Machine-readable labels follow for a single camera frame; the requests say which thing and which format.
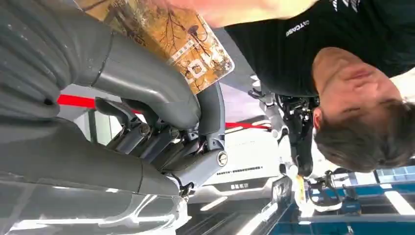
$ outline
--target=man's hair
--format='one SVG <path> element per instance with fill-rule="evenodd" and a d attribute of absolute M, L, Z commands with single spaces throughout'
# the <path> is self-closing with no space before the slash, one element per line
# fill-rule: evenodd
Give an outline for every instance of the man's hair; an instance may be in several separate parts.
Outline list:
<path fill-rule="evenodd" d="M 382 126 L 358 118 L 330 124 L 323 116 L 315 136 L 318 149 L 332 163 L 357 172 L 405 165 L 415 155 L 415 104 L 396 102 L 387 110 Z"/>

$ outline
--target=man's ear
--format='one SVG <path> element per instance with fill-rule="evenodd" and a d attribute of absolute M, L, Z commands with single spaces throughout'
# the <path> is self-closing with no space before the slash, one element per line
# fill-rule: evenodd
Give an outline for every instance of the man's ear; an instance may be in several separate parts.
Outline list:
<path fill-rule="evenodd" d="M 322 121 L 323 121 L 322 109 L 320 107 L 317 107 L 314 109 L 314 112 L 313 112 L 313 125 L 317 131 L 320 130 Z"/>

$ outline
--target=man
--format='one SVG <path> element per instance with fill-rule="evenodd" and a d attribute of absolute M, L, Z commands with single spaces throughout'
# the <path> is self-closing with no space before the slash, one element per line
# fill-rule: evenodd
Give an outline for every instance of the man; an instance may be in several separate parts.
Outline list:
<path fill-rule="evenodd" d="M 276 94 L 319 95 L 315 140 L 331 162 L 369 172 L 405 165 L 415 155 L 415 105 L 405 103 L 389 80 L 415 66 L 413 1 L 170 3 L 226 26 Z"/>

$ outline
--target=metal bolt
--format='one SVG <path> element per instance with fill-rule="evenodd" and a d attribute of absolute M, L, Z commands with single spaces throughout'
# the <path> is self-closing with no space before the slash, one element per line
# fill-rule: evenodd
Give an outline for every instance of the metal bolt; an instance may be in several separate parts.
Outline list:
<path fill-rule="evenodd" d="M 149 125 L 147 125 L 147 124 L 142 124 L 142 125 L 140 126 L 140 133 L 141 133 L 141 135 L 143 135 L 143 136 L 148 135 L 148 134 L 150 133 L 150 126 L 149 126 Z"/>
<path fill-rule="evenodd" d="M 175 129 L 175 128 L 171 128 L 170 130 L 169 130 L 169 132 L 170 132 L 170 135 L 171 135 L 171 137 L 174 137 L 174 138 L 176 138 L 177 136 L 179 136 L 179 130 L 178 129 Z"/>

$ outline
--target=light fixture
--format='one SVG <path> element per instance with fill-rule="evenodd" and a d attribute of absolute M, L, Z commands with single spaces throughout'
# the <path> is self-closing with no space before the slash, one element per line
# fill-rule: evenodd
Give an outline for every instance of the light fixture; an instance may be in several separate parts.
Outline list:
<path fill-rule="evenodd" d="M 214 200 L 213 202 L 207 204 L 206 206 L 202 207 L 200 209 L 200 211 L 204 212 L 204 211 L 208 211 L 210 209 L 212 209 L 213 207 L 216 207 L 217 205 L 221 204 L 222 202 L 224 202 L 228 197 L 220 197 L 216 200 Z"/>
<path fill-rule="evenodd" d="M 380 187 L 383 188 L 383 189 L 391 189 L 392 185 L 391 184 L 381 184 Z"/>
<path fill-rule="evenodd" d="M 414 215 L 415 210 L 397 191 L 386 191 L 385 196 L 389 199 L 395 209 L 402 215 Z"/>

